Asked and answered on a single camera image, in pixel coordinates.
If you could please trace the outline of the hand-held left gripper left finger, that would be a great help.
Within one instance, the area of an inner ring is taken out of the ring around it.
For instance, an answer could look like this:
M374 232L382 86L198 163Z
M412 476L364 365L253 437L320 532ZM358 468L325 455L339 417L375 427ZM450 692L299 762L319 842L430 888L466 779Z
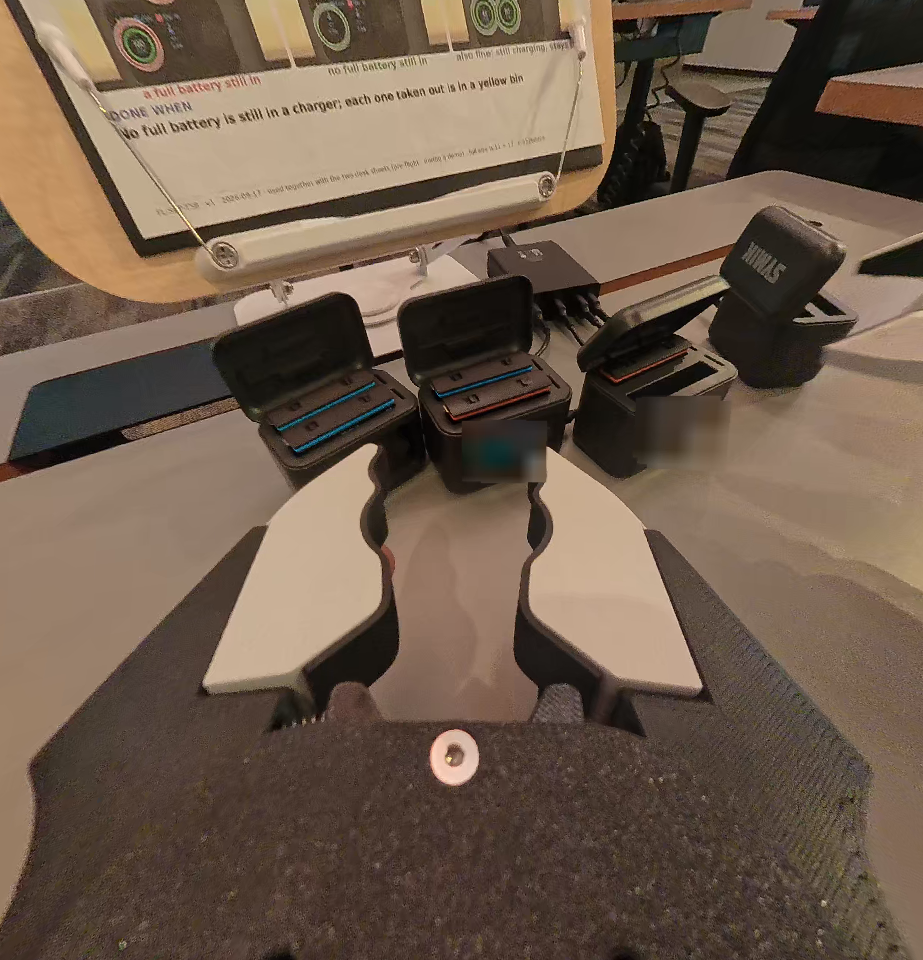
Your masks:
M203 676L208 694L329 698L344 683L370 687L393 666L386 466L383 448L366 444L276 511Z

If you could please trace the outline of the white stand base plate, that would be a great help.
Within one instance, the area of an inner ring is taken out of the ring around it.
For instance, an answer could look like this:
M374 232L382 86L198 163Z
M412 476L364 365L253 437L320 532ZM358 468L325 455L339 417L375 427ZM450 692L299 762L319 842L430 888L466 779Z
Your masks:
M401 257L292 281L286 286L284 298L265 288L236 302L235 321L237 326L244 327L286 309L340 293L356 302L364 325L372 329L394 322L398 310L409 299L477 282L478 277L452 256L436 259L426 271L410 258Z

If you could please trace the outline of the black charging hub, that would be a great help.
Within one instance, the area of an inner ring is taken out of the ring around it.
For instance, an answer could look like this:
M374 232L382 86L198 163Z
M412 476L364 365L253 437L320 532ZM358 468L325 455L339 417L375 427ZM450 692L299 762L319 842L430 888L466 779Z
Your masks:
M492 247L487 252L491 279L518 276L527 279L536 298L599 299L601 285L564 248L552 241Z

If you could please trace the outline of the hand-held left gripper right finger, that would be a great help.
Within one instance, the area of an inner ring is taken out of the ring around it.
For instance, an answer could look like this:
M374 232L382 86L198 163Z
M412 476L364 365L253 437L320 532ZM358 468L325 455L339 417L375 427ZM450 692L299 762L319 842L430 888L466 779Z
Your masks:
M540 690L702 694L703 675L647 531L612 491L546 450L528 488L515 660Z

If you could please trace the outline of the black battery charging case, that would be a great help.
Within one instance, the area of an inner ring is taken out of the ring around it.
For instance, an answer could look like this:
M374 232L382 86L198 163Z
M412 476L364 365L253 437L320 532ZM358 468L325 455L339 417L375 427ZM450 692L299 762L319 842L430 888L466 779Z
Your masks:
M691 342L682 330L728 285L711 275L628 306L603 322L578 351L584 383L573 442L606 474L627 478L647 468L692 468L716 456L728 421L724 400L738 378L731 362ZM681 359L615 385L599 374L609 359L683 338Z
M532 353L536 304L531 282L508 275L467 287L427 294L405 302L397 326L407 374L418 389L425 446L445 488L465 496L494 479L466 463L465 439L474 428L528 424L550 449L559 452L571 410L570 386ZM432 378L514 354L527 354L534 368L551 380L551 392L494 413L454 422Z
M727 289L708 333L744 385L801 387L852 333L857 313L826 290L846 257L843 242L784 207L751 219L719 269Z
M382 452L380 475L387 491L424 470L428 457L418 399L376 367L361 312L351 296L324 295L230 331L215 341L213 360L293 490L308 486L365 446ZM376 384L391 391L395 407L305 454L289 450L267 422L267 414L359 372L372 373Z

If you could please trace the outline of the instruction sheet on wooden stand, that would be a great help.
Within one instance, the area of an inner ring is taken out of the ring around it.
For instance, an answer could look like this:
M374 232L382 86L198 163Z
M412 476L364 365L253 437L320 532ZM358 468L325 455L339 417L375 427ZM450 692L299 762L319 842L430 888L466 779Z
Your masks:
M535 210L492 209L466 222L419 227L402 238L374 234L347 251L328 251L287 265L251 269L233 279L206 279L191 247L141 256L63 114L35 54L5 2L0 2L0 200L23 234L47 258L81 281L134 302L174 304L268 282L326 273L385 258L433 241L502 227L537 225L587 201L608 170L616 120L612 2L591 2L588 56L597 72L606 135L598 167L561 175L553 196Z

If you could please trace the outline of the black battery blue rim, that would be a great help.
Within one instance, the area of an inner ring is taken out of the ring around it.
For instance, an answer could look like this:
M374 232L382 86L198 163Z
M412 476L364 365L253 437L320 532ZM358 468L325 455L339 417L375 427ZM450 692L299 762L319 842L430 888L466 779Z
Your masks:
M378 384L357 390L279 428L278 438L294 454L322 447L396 407L390 390Z
M478 387L526 375L534 367L528 354L516 353L436 376L431 378L430 387L436 397L447 399Z
M283 433L366 394L375 386L376 379L371 372L349 374L273 409L266 415L266 421L276 431Z

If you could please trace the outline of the white paper poster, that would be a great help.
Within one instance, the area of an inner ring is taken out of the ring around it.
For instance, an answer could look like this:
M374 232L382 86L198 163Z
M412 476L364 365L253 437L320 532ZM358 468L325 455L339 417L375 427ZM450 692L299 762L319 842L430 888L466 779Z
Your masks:
M5 2L153 257L597 167L591 2Z

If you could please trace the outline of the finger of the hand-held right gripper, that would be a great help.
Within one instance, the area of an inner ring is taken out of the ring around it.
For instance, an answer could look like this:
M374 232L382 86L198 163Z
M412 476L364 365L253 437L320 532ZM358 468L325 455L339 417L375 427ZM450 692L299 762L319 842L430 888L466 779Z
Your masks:
M923 279L861 276L834 287L857 321L826 349L827 359L923 359Z
M923 279L923 233L884 246L859 261L859 276Z

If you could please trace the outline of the dark blue pad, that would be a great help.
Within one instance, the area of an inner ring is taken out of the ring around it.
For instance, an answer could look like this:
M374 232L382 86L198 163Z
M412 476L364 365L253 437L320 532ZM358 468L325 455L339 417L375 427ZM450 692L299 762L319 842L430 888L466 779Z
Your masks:
M50 379L28 392L8 462L84 448L231 397L210 340Z

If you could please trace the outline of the wooden edged table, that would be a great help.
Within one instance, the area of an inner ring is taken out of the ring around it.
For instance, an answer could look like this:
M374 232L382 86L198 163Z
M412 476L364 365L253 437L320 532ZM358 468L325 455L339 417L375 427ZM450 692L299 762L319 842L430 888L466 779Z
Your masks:
M831 78L815 110L923 129L923 62Z

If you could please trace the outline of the wooden desk teal panel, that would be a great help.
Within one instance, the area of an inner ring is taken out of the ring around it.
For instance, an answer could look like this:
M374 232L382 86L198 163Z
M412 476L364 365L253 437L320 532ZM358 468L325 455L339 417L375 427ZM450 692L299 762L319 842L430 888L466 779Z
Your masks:
M705 50L712 22L748 11L752 1L645 1L612 4L614 58L627 81L650 81L656 63Z

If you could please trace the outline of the black battery orange rim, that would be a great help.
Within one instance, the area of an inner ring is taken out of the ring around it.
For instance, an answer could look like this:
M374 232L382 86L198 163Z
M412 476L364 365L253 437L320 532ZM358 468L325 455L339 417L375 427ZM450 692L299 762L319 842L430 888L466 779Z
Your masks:
M485 382L447 395L442 400L442 406L452 422L460 423L522 402L546 397L551 393L551 389L550 377L536 368L531 368L511 377Z
M654 344L637 352L610 358L599 367L598 373L608 382L618 385L682 359L692 347L684 338L673 338L671 342Z

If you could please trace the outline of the black office chair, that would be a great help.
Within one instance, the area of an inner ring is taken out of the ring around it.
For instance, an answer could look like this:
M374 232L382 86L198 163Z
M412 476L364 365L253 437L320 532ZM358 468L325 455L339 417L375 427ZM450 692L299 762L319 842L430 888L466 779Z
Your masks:
M684 192L706 123L723 116L732 105L727 95L702 81L682 79L667 84L665 90L683 112L673 168L668 169L662 129L650 118L647 99L637 99L632 94L597 193L601 210L616 210Z
M923 1L825 1L800 28L726 174L783 171L923 202L923 128L817 111L828 81L923 63Z

